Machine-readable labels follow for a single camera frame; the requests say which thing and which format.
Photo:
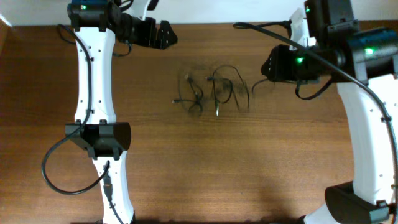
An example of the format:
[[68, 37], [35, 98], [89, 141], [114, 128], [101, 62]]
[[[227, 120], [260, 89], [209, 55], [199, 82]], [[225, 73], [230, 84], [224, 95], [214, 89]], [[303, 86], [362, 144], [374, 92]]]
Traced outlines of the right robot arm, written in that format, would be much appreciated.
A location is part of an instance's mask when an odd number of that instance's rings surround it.
[[306, 1], [262, 73], [297, 87], [330, 76], [343, 101], [354, 179], [325, 190], [300, 223], [397, 222], [397, 33], [361, 30], [350, 1]]

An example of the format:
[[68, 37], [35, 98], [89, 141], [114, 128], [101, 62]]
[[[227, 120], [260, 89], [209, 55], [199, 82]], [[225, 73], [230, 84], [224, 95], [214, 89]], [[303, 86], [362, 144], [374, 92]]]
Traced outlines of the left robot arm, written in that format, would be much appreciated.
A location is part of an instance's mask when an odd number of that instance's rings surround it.
[[147, 11], [156, 0], [72, 1], [67, 12], [77, 36], [78, 106], [75, 121], [65, 126], [72, 142], [87, 152], [100, 178], [103, 217], [100, 223], [134, 223], [126, 177], [131, 127], [118, 122], [112, 98], [112, 58], [120, 41], [166, 49], [178, 41], [168, 21], [159, 24]]

